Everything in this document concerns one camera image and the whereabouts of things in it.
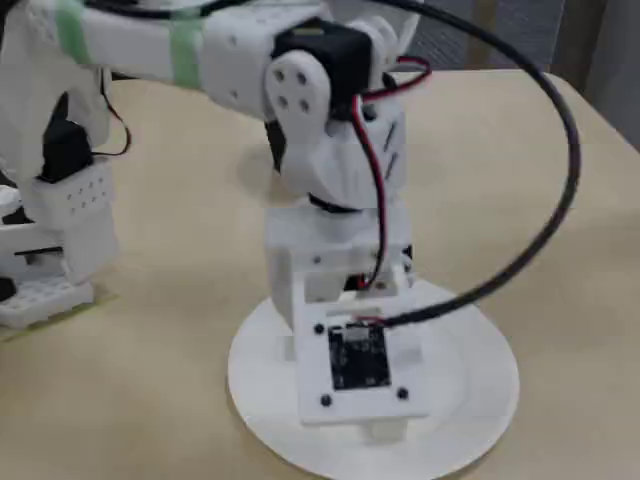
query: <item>screw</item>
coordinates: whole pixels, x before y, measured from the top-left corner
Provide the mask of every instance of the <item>screw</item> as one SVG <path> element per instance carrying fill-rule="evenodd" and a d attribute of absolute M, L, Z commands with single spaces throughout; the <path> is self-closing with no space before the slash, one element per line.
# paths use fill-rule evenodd
<path fill-rule="evenodd" d="M 404 387 L 398 389 L 398 400 L 409 400 L 409 390 Z"/>
<path fill-rule="evenodd" d="M 320 397 L 320 404 L 324 408 L 329 408 L 332 403 L 333 403 L 333 399 L 331 398 L 331 395 L 323 395 L 322 397 Z"/>

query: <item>wooden table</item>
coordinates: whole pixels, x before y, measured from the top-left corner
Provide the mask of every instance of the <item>wooden table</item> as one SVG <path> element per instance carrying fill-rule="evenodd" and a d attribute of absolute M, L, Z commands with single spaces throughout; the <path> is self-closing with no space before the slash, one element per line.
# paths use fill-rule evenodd
<path fill-rule="evenodd" d="M 459 478 L 640 475 L 640 155 L 558 84 L 583 135 L 582 189 L 544 255 L 482 305 L 518 358 L 522 399 Z M 269 293 L 264 208 L 290 199 L 262 126 L 166 86 L 113 96 L 135 135 L 114 160 L 123 254 L 98 279 L 118 297 L 0 345 L 1 477 L 306 478 L 244 428 L 225 382 L 233 335 Z M 465 289 L 555 205 L 560 123 L 517 72 L 437 73 L 407 105 L 417 269 Z"/>

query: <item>circuit board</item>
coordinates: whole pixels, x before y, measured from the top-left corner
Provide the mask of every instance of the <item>circuit board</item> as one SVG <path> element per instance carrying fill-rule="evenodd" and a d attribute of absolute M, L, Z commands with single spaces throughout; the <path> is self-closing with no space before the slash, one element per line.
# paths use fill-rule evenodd
<path fill-rule="evenodd" d="M 384 329 L 350 324 L 329 329 L 331 374 L 336 391 L 391 385 Z"/>

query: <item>white plastic part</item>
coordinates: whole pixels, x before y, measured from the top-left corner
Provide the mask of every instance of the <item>white plastic part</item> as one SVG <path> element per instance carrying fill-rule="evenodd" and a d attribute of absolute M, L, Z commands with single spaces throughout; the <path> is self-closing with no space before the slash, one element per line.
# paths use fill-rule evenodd
<path fill-rule="evenodd" d="M 45 230 L 33 223 L 23 225 L 0 225 L 0 255 L 45 248 L 58 247 L 55 232 Z"/>
<path fill-rule="evenodd" d="M 411 226 L 401 202 L 387 207 L 388 248 L 383 266 L 404 265 Z M 378 251 L 374 212 L 344 218 L 328 215 L 302 200 L 293 207 L 267 210 L 265 245 L 274 304 L 292 325 L 295 275 L 310 283 L 309 300 L 337 300 L 349 275 L 370 272 Z"/>
<path fill-rule="evenodd" d="M 0 185 L 0 218 L 11 215 L 20 208 L 21 204 L 20 192 L 17 188 Z"/>
<path fill-rule="evenodd" d="M 322 65 L 293 51 L 269 66 L 266 87 L 287 138 L 280 172 L 287 188 L 339 206 L 375 208 L 371 168 L 352 126 L 327 125 L 331 87 Z M 394 98 L 374 108 L 376 117 L 366 128 L 392 199 L 406 183 L 404 110 Z"/>
<path fill-rule="evenodd" d="M 328 18 L 323 4 L 290 0 L 259 0 L 212 15 L 203 32 L 203 89 L 219 105 L 271 118 L 264 76 L 275 37 L 314 17 Z"/>
<path fill-rule="evenodd" d="M 72 285 L 63 275 L 28 280 L 17 285 L 18 293 L 0 303 L 0 324 L 24 329 L 53 315 L 92 303 L 93 287 Z"/>
<path fill-rule="evenodd" d="M 67 279 L 79 284 L 113 262 L 120 248 L 111 208 L 104 208 L 60 234 Z"/>
<path fill-rule="evenodd" d="M 424 281 L 412 292 L 421 306 L 451 298 Z M 416 334 L 429 415 L 410 420 L 397 441 L 372 441 L 358 425 L 300 423 L 293 333 L 268 300 L 233 340 L 229 391 L 247 427 L 302 470 L 336 480 L 439 478 L 482 457 L 506 431 L 518 403 L 518 368 L 505 337 L 476 307 L 421 325 Z"/>
<path fill-rule="evenodd" d="M 31 180 L 19 184 L 27 216 L 51 230 L 65 230 L 109 208 L 114 198 L 113 174 L 99 162 L 54 184 Z"/>
<path fill-rule="evenodd" d="M 40 174 L 42 137 L 60 99 L 70 96 L 70 120 L 83 126 L 93 145 L 109 133 L 109 115 L 95 71 L 81 68 L 34 34 L 29 2 L 6 19 L 0 55 L 0 168 L 18 182 Z"/>
<path fill-rule="evenodd" d="M 382 88 L 382 74 L 394 66 L 398 56 L 398 37 L 393 27 L 382 17 L 359 19 L 349 24 L 366 33 L 373 43 L 369 89 Z"/>
<path fill-rule="evenodd" d="M 119 248 L 109 163 L 96 163 L 55 184 L 31 180 L 19 187 L 27 216 L 39 229 L 51 232 L 56 246 L 63 248 L 65 272 L 72 283 L 86 281 L 115 259 Z"/>

